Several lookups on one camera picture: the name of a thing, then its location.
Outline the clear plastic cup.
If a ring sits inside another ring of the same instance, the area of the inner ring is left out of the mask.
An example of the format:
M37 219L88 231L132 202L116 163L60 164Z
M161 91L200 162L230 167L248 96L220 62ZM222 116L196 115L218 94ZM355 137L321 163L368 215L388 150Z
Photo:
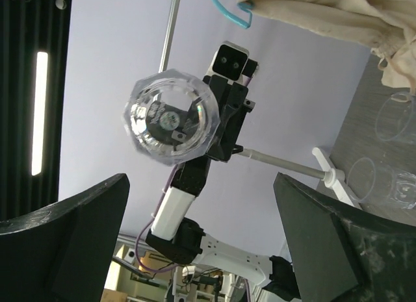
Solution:
M367 205L412 209L415 207L415 174L368 157L357 160L346 177L354 200Z
M383 142L415 145L415 96L407 92L390 95L376 117L375 133Z
M210 87L176 69L138 80L123 118L136 151L167 166L203 156L220 125Z

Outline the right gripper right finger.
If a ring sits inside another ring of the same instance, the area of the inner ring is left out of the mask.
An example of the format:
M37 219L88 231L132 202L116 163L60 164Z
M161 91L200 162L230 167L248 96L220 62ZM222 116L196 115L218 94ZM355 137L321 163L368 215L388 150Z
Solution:
M415 227L277 174L274 195L302 301L414 301Z

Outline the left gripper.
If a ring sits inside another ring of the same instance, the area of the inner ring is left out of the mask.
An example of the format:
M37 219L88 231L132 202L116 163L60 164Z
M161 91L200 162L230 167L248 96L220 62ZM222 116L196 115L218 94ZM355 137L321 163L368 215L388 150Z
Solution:
M228 162L232 155L243 151L237 139L245 117L254 109L255 103L247 99L248 88L237 82L230 84L219 75L206 75L203 82L214 93L220 116L214 140L205 155L215 161Z

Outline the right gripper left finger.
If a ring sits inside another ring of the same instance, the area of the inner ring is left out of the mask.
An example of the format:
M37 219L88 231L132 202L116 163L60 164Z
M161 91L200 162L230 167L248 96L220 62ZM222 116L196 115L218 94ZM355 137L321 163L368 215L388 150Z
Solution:
M118 173L1 222L2 301L100 301L130 183Z

